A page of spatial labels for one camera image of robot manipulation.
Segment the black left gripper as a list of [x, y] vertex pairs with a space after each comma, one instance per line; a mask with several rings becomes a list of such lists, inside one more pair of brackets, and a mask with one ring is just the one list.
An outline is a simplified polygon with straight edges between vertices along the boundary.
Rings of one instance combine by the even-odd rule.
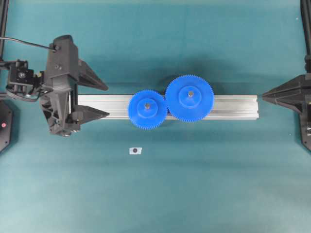
[[99, 90], [108, 86], [83, 60], [78, 60], [78, 72], [69, 71], [52, 77], [46, 71], [42, 78], [42, 96], [39, 98], [51, 134], [69, 137], [80, 130], [78, 123], [87, 123], [109, 116], [89, 106], [77, 105], [77, 84]]

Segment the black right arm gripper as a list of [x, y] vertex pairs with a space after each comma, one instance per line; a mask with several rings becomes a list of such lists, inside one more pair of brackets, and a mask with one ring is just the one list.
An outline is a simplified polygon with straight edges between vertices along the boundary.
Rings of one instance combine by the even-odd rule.
[[[278, 94], [302, 92], [303, 96], [276, 98]], [[311, 75], [304, 74], [262, 94], [266, 102], [280, 105], [300, 114], [301, 139], [305, 147], [311, 146]]]

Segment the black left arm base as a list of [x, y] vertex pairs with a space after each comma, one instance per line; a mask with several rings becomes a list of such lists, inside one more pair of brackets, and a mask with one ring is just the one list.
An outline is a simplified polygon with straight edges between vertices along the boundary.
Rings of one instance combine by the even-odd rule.
[[11, 141], [13, 125], [13, 111], [4, 102], [0, 101], [0, 152], [3, 152]]

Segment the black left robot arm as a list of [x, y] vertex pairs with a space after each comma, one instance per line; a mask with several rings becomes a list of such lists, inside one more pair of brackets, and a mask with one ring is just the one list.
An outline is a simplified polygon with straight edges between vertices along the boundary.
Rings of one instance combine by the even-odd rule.
[[80, 131], [82, 124], [109, 116], [108, 112], [78, 104], [78, 86], [108, 89], [82, 60], [78, 61], [77, 80], [70, 75], [49, 78], [45, 71], [34, 73], [27, 61], [1, 62], [0, 67], [8, 70], [6, 96], [26, 102], [38, 101], [50, 134], [68, 137]]

